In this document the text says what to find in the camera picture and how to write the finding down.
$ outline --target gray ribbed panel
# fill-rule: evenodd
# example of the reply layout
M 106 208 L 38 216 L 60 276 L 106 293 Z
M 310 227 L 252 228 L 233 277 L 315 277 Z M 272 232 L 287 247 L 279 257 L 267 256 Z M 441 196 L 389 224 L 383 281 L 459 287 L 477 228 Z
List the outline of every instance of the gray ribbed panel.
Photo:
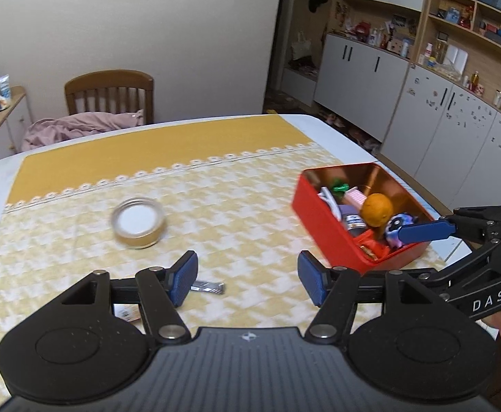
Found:
M 242 336 L 254 333 L 247 341 Z M 159 351 L 128 388 L 78 406 L 15 398 L 0 412 L 494 412 L 481 398 L 457 405 L 407 404 L 358 378 L 329 345 L 298 329 L 202 329 L 186 345 Z

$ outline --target scalloped lace trim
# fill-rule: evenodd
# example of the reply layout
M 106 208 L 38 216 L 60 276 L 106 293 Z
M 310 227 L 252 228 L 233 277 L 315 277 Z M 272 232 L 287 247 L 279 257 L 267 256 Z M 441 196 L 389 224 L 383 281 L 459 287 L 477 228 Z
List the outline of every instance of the scalloped lace trim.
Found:
M 68 187 L 62 190 L 62 192 L 60 193 L 50 192 L 47 193 L 45 196 L 34 196 L 28 202 L 25 200 L 21 200 L 14 204 L 8 203 L 4 206 L 4 213 L 13 212 L 19 209 L 23 209 L 25 207 L 35 206 L 41 203 L 46 203 L 61 198 L 67 198 L 68 196 L 71 195 L 78 195 L 81 193 L 95 191 L 97 189 L 105 187 L 111 187 L 114 185 L 123 184 L 126 181 L 138 180 L 153 175 L 174 173 L 181 170 L 210 166 L 221 162 L 238 161 L 241 159 L 261 157 L 264 155 L 279 155 L 282 153 L 287 153 L 295 150 L 316 149 L 316 148 L 320 148 L 320 146 L 314 142 L 310 142 L 308 144 L 296 144 L 295 146 L 285 146 L 284 148 L 272 147 L 269 150 L 258 149 L 256 152 L 244 151 L 238 155 L 229 153 L 227 155 L 224 155 L 223 157 L 209 157 L 207 160 L 193 159 L 189 162 L 189 164 L 183 164 L 177 162 L 172 166 L 170 166 L 170 168 L 155 168 L 151 172 L 140 170 L 132 176 L 118 175 L 112 180 L 103 179 L 99 180 L 96 184 L 84 183 L 81 184 L 78 188 Z

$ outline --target colorful ball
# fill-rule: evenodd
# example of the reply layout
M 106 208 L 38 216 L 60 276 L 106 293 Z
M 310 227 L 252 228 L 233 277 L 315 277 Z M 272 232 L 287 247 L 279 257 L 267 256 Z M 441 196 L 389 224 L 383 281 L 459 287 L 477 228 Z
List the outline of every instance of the colorful ball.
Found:
M 393 215 L 393 205 L 386 195 L 373 193 L 367 197 L 359 214 L 370 227 L 384 226 Z
M 416 219 L 409 214 L 397 214 L 390 218 L 384 230 L 386 241 L 390 245 L 390 248 L 398 249 L 403 246 L 398 236 L 400 228 L 401 226 L 412 225 L 415 221 Z

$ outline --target pink brush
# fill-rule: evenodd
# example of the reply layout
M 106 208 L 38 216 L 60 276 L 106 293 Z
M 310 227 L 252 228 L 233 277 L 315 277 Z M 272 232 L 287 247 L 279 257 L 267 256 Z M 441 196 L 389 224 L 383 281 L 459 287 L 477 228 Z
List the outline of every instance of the pink brush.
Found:
M 354 206 L 358 212 L 361 210 L 361 206 L 365 202 L 367 197 L 361 193 L 357 187 L 352 187 L 348 192 L 344 194 L 342 201 L 350 206 Z

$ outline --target green object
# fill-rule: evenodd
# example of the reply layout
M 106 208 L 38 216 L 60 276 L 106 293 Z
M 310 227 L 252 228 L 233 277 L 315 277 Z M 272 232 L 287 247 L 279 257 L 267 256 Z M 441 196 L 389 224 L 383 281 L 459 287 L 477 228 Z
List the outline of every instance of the green object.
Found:
M 346 192 L 350 190 L 350 186 L 346 183 L 343 183 L 340 180 L 335 180 L 335 184 L 332 186 L 332 191 L 335 195 L 344 195 Z

